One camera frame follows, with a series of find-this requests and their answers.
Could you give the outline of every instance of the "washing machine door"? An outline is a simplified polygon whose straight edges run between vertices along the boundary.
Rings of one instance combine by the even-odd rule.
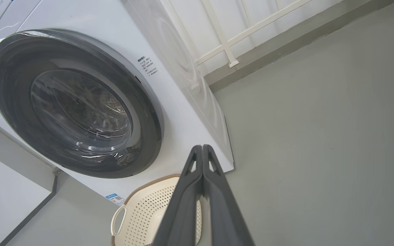
[[[64,31],[24,31],[0,43],[6,121],[44,156],[89,176],[131,176],[157,157],[161,112],[140,79]]]

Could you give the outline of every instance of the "door glass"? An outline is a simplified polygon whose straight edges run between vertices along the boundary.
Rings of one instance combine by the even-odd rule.
[[[130,139],[131,120],[122,101],[78,71],[41,73],[31,85],[31,102],[42,124],[75,150],[113,154]]]

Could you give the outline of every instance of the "washing machine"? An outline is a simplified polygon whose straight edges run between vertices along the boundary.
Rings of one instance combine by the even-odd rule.
[[[194,145],[234,168],[223,112],[159,0],[0,8],[0,129],[38,158],[117,204],[180,173]]]

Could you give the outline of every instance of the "basket handle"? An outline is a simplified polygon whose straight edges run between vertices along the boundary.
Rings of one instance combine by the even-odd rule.
[[[118,216],[119,212],[122,209],[124,209],[124,216],[122,217],[121,225],[119,226],[118,232],[115,232],[116,216]],[[110,232],[112,233],[112,236],[117,236],[121,232],[121,228],[122,228],[122,225],[124,224],[124,219],[126,217],[126,213],[127,213],[127,208],[126,208],[125,204],[123,204],[121,207],[119,207],[119,209],[115,212],[114,216],[112,217],[112,222],[111,222],[111,225],[110,225]]]

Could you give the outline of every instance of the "laundry basket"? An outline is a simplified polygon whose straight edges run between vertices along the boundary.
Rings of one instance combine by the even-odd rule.
[[[166,176],[133,191],[112,218],[112,246],[145,246],[150,245],[158,231],[174,188],[180,174]],[[118,231],[115,231],[115,220],[124,209],[124,218]],[[197,201],[196,244],[201,234],[201,205]]]

